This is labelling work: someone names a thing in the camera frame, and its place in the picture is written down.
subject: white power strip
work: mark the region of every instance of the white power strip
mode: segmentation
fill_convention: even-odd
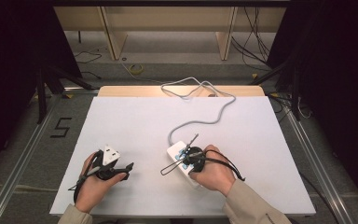
[[[167,149],[167,152],[168,152],[168,155],[170,156],[172,161],[179,161],[184,157],[184,155],[182,155],[182,151],[185,149],[186,149],[186,144],[184,142],[180,141],[180,142],[177,142],[176,144],[174,144],[173,146],[169,147]],[[179,164],[179,166],[177,168],[179,168],[181,173],[185,176],[188,183],[190,183],[190,185],[193,188],[197,188],[200,186],[200,184],[198,182],[196,182],[195,180],[190,178],[190,176],[188,175],[188,173],[191,171],[191,169],[193,169],[193,165],[187,166],[187,165],[181,163],[181,164]]]

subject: left hand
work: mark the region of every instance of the left hand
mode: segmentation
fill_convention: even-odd
[[[94,153],[84,161],[80,175],[87,169],[93,155]],[[125,173],[121,173],[108,180],[101,180],[96,175],[89,176],[77,195],[75,207],[81,212],[89,213],[95,205],[101,202],[105,193],[116,183],[120,182],[126,175]]]

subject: electrical cord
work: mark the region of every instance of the electrical cord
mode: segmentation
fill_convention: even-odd
[[[186,81],[186,80],[190,80],[190,79],[195,80],[195,81],[199,84],[199,86],[198,86],[197,88],[195,88],[194,90],[192,90],[191,92],[189,92],[188,94],[181,95],[181,94],[177,94],[177,93],[175,93],[175,92],[173,92],[173,91],[169,91],[169,90],[166,90],[166,89],[165,89],[166,86],[174,85],[174,84],[178,84],[178,83],[182,83],[182,82],[184,82],[184,81]],[[230,94],[230,93],[227,93],[227,92],[220,91],[220,90],[216,89],[209,81],[199,82],[199,81],[196,80],[194,77],[187,77],[187,78],[184,78],[184,79],[182,79],[182,80],[175,81],[175,82],[171,82],[171,83],[162,84],[162,85],[160,86],[160,88],[161,88],[162,91],[169,92],[169,93],[171,93],[171,94],[173,94],[173,95],[175,95],[175,96],[178,96],[178,97],[180,97],[180,98],[182,98],[182,99],[183,99],[183,98],[186,98],[186,97],[188,97],[188,96],[190,96],[194,91],[198,90],[198,89],[201,88],[201,87],[206,88],[206,89],[209,89],[209,90],[212,90],[213,93],[214,93],[216,96],[217,96],[217,93],[219,92],[219,93],[221,93],[221,94],[231,96],[232,99],[231,99],[229,102],[227,102],[226,104],[224,104],[224,105],[222,106],[222,108],[220,109],[220,111],[219,111],[219,113],[218,113],[218,116],[217,116],[217,119],[216,119],[216,120],[213,120],[213,121],[191,120],[191,121],[185,122],[185,123],[183,123],[183,124],[181,124],[181,125],[179,125],[179,126],[173,128],[173,129],[170,131],[170,133],[168,134],[168,143],[170,144],[170,146],[173,145],[173,142],[172,142],[172,134],[173,134],[176,130],[178,130],[178,129],[180,129],[180,128],[183,128],[183,127],[185,127],[186,125],[189,125],[189,124],[195,124],[195,123],[198,123],[198,124],[215,124],[215,123],[218,123],[218,122],[220,121],[220,119],[222,118],[223,112],[224,112],[224,110],[226,109],[226,107],[227,107],[228,105],[231,105],[232,103],[234,103],[234,102],[236,101],[236,99],[237,99],[237,98],[235,97],[235,95],[233,95],[233,94]]]
[[[82,54],[82,53],[88,53],[88,54],[91,54],[91,55],[95,55],[95,56],[97,56],[97,57],[96,57],[96,58],[93,58],[93,59],[91,59],[91,60],[88,60],[88,61],[86,61],[86,62],[78,62],[78,61],[76,61],[77,63],[90,63],[90,62],[93,62],[93,61],[95,61],[95,60],[97,60],[97,59],[103,57],[102,54],[90,53],[90,52],[87,52],[87,51],[81,51],[80,53],[78,53],[78,54],[76,54],[76,55],[74,55],[74,56],[77,57],[77,56],[79,56],[79,55]]]

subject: white cable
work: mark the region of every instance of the white cable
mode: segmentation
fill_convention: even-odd
[[[312,115],[312,111],[310,111],[310,113],[306,116],[303,114],[303,112],[301,111],[300,109],[300,102],[301,102],[301,98],[298,98],[298,104],[297,104],[297,108],[298,108],[298,111],[300,112],[301,116],[304,118],[304,119],[309,119],[310,116]]]
[[[189,80],[189,79],[195,80],[195,81],[199,84],[199,86],[198,86],[197,88],[195,88],[194,90],[192,90],[192,91],[191,91],[190,93],[188,93],[188,94],[181,95],[181,94],[178,94],[178,93],[175,93],[175,92],[173,92],[173,91],[169,91],[169,90],[166,90],[166,89],[165,89],[165,86],[178,84],[178,83],[184,82],[184,81]],[[219,122],[220,119],[222,118],[222,114],[223,114],[225,108],[226,108],[228,105],[231,105],[232,103],[234,103],[234,101],[237,99],[237,98],[235,97],[235,95],[233,95],[233,94],[230,94],[230,93],[228,93],[228,92],[224,92],[224,91],[218,90],[218,89],[215,88],[209,81],[199,82],[199,81],[196,80],[194,77],[187,77],[187,78],[184,78],[184,79],[179,80],[179,81],[162,84],[160,87],[161,87],[161,90],[162,90],[162,91],[167,91],[167,92],[169,92],[169,93],[171,93],[171,94],[173,94],[173,95],[175,95],[175,96],[178,96],[178,97],[180,97],[180,98],[186,98],[186,97],[190,96],[194,91],[198,90],[198,89],[201,88],[201,87],[206,88],[206,89],[209,89],[209,90],[212,90],[215,96],[217,96],[217,93],[219,92],[219,93],[221,93],[221,94],[229,95],[229,96],[232,97],[232,100],[230,100],[228,103],[226,103],[225,105],[222,106],[222,108],[220,109],[219,114],[218,114],[216,120],[214,120],[214,121],[191,120],[191,121],[189,121],[189,122],[183,123],[183,124],[181,124],[181,125],[175,127],[174,129],[172,129],[172,130],[170,131],[170,133],[168,134],[168,143],[170,144],[170,146],[173,145],[173,142],[172,142],[172,134],[173,134],[176,130],[178,130],[178,129],[182,128],[182,127],[185,127],[186,125],[194,124],[194,123],[200,123],[200,124],[215,124],[215,123]]]

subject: right hand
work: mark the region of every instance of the right hand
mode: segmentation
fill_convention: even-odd
[[[219,148],[208,145],[204,151],[206,150],[212,150],[207,152],[207,158],[228,162],[224,157],[214,152],[220,152]],[[203,187],[210,190],[218,190],[225,196],[228,195],[228,192],[235,182],[235,177],[231,169],[213,161],[206,161],[200,173],[191,172],[189,175]]]

